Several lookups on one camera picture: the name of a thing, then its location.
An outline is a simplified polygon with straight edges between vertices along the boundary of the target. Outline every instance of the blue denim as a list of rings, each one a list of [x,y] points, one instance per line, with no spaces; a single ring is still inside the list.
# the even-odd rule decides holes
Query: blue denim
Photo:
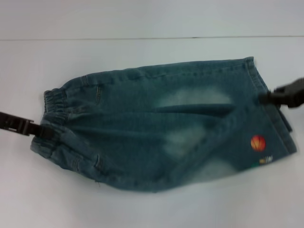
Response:
[[[31,149],[124,190],[161,191],[272,163],[296,151],[252,57],[144,66],[75,78],[45,92]]]

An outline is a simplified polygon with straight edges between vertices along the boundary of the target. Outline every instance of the orange basketball emblem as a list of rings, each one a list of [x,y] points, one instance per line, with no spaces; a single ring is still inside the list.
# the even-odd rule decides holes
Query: orange basketball emblem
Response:
[[[255,151],[263,151],[266,147],[266,141],[261,135],[255,135],[251,139],[251,147]]]

